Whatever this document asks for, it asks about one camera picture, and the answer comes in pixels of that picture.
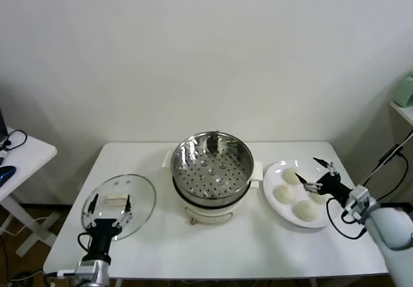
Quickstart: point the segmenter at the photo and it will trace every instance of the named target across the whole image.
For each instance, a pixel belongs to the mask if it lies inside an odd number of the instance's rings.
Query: pot handle
[[[167,151],[165,158],[163,159],[162,168],[170,168],[170,160],[172,158],[172,150]]]
[[[254,161],[254,169],[250,180],[252,188],[259,188],[259,182],[263,181],[263,163],[261,161]]]

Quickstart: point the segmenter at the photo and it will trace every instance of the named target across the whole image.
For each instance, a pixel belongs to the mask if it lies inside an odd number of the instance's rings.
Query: white wall
[[[106,142],[203,130],[328,140],[369,169],[413,67],[411,1],[0,0],[1,108],[59,150],[18,196],[71,203]]]

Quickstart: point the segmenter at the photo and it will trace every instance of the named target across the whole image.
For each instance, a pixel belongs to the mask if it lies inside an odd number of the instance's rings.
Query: stainless steel steamer basket
[[[240,200],[250,188],[253,169],[245,143],[222,132],[189,137],[171,158],[178,194],[202,208],[224,208]]]

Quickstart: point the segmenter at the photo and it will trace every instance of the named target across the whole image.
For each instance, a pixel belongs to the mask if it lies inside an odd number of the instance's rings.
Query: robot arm
[[[132,207],[130,196],[128,195],[125,208],[121,212],[121,217],[99,218],[101,213],[95,213],[98,197],[99,194],[96,194],[92,202],[90,202],[87,211],[82,213],[85,221],[88,222],[85,227],[87,234],[90,235],[92,240],[87,254],[82,258],[75,270],[61,270],[54,275],[58,279],[74,277],[76,279],[76,287],[109,286],[110,242],[113,237],[122,232],[122,229],[132,217]]]
[[[308,183],[301,176],[299,180],[308,192],[324,195],[330,193],[344,208],[344,215],[351,215],[365,225],[367,232],[376,242],[393,281],[398,287],[412,286],[413,271],[413,222],[403,211],[395,208],[380,208],[380,204],[363,186],[350,190],[340,182],[340,175],[332,163],[314,158],[328,169],[316,183]]]

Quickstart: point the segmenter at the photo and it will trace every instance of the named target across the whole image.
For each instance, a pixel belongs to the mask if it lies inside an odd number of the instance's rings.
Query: white table
[[[10,138],[12,146],[19,144],[23,139],[23,135],[17,132]],[[15,166],[16,172],[0,187],[0,205],[11,214],[3,222],[1,229],[6,229],[15,217],[33,231],[33,234],[17,249],[16,254],[20,257],[24,256],[37,241],[43,241],[49,246],[53,245],[56,236],[47,229],[58,220],[59,215],[53,213],[42,224],[33,222],[34,218],[10,194],[51,160],[56,153],[54,146],[28,136],[26,143],[10,151],[3,162],[3,166]]]
[[[282,159],[319,157],[333,161],[348,185],[352,182],[328,143],[247,143],[254,159],[265,164]],[[113,242],[112,278],[249,279],[303,278],[387,273],[369,234],[351,241],[332,226],[322,230],[295,227],[282,219],[263,197],[250,189],[239,212],[219,226],[190,225],[172,186],[170,170],[161,165],[172,143],[109,143],[96,160],[70,211],[44,271],[74,268],[84,256],[76,237],[83,231],[81,209],[103,181],[124,173],[148,177],[157,193],[149,221],[135,234]],[[337,222],[349,235],[360,226]]]

